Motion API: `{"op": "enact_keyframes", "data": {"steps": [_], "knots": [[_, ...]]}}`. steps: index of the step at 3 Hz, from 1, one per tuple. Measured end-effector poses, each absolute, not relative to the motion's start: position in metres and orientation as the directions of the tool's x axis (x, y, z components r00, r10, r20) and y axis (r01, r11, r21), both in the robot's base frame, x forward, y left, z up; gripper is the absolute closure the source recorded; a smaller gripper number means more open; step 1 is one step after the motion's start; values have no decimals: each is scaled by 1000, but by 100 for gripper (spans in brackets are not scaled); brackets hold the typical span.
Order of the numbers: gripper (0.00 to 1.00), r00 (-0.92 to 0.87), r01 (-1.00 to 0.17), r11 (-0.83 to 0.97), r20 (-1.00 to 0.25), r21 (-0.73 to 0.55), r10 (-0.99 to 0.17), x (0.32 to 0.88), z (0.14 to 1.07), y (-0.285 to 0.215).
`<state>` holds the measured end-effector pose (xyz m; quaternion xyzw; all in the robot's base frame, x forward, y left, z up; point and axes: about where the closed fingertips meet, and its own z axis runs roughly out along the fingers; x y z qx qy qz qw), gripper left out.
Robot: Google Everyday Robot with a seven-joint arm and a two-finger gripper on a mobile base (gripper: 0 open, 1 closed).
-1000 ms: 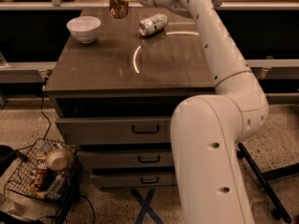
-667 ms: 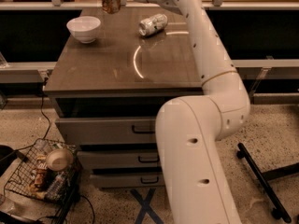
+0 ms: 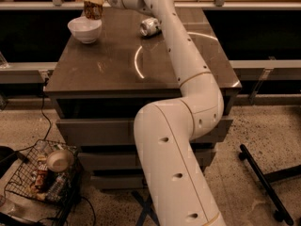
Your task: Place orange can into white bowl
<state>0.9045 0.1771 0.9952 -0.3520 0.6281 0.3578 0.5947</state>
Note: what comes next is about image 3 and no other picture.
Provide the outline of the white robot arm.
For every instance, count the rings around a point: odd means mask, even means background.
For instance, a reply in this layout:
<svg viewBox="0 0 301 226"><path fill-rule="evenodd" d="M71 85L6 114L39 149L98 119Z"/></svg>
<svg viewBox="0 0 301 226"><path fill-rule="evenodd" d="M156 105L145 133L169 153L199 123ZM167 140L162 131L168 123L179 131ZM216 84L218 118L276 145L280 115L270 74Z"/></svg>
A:
<svg viewBox="0 0 301 226"><path fill-rule="evenodd" d="M108 3L158 19L182 94L145 105L135 116L135 145L160 226L226 226L190 146L191 140L211 132L223 116L223 96L211 70L173 0Z"/></svg>

